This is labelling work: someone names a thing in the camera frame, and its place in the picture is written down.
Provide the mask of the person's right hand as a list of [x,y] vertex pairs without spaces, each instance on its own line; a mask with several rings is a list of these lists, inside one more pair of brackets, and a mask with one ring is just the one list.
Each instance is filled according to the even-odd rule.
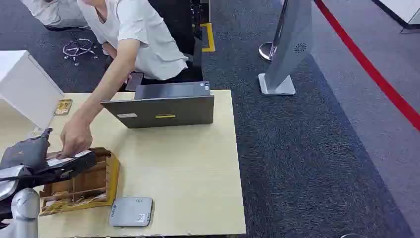
[[88,118],[75,115],[65,124],[60,135],[64,157],[74,156],[90,148],[93,141],[91,122]]

